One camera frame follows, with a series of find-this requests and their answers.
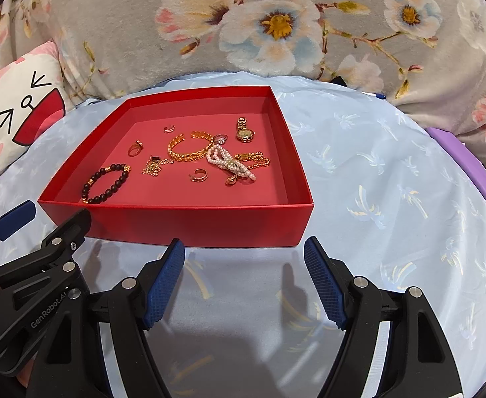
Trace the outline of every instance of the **cartoon cat face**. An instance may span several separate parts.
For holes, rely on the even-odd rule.
[[[39,48],[0,70],[0,173],[72,107],[58,60]]]

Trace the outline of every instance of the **gold watch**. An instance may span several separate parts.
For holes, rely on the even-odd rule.
[[[240,141],[246,143],[251,142],[254,137],[254,132],[247,128],[247,119],[243,116],[238,118],[237,124],[238,131],[236,133],[236,138]]]

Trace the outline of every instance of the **red tray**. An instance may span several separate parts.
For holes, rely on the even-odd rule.
[[[247,118],[255,131],[252,142],[236,139],[236,121]],[[166,134],[165,126],[175,131]],[[198,151],[204,139],[191,139],[194,130],[224,133],[232,154],[261,151],[271,164],[254,170],[255,182],[224,185],[231,174],[200,159],[162,165],[158,176],[141,174],[150,155],[167,158],[168,143],[178,134],[186,140],[175,152]],[[128,157],[139,139],[144,150]],[[86,205],[83,185],[101,167],[127,163],[127,182],[105,203]],[[196,168],[208,171],[204,182],[191,182]],[[110,172],[91,189],[104,192],[118,172]],[[128,99],[79,145],[62,165],[39,199],[56,224],[87,207],[92,214],[88,236],[168,244],[178,237],[192,247],[289,247],[300,242],[313,200],[302,165],[282,112],[269,87],[215,87],[145,95]]]

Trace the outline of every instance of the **pearl necklace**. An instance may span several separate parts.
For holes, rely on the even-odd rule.
[[[213,145],[206,153],[206,159],[208,160],[208,163],[217,165],[221,169],[229,170],[241,178],[250,178],[252,181],[256,180],[256,176],[239,160],[232,158],[230,153],[221,145]]]

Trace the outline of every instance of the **gold chain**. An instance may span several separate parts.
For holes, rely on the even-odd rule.
[[[178,135],[176,138],[173,138],[172,141],[169,143],[168,146],[168,154],[173,160],[178,162],[191,162],[193,160],[202,159],[206,156],[206,153],[213,145],[213,136],[205,131],[192,131],[192,138],[193,139],[205,139],[209,141],[209,144],[206,148],[203,148],[200,151],[190,153],[190,154],[178,154],[173,152],[173,148],[180,144],[182,141],[185,140],[184,134]]]
[[[162,170],[160,165],[170,165],[174,163],[173,160],[163,159],[161,160],[159,156],[151,157],[144,169],[141,171],[142,175],[158,176],[158,173]]]
[[[269,164],[271,163],[270,159],[264,157],[263,152],[260,151],[258,151],[257,153],[236,154],[234,158],[236,160],[239,160],[240,162],[255,162],[255,165],[247,166],[248,170],[256,169],[257,167],[269,166]]]

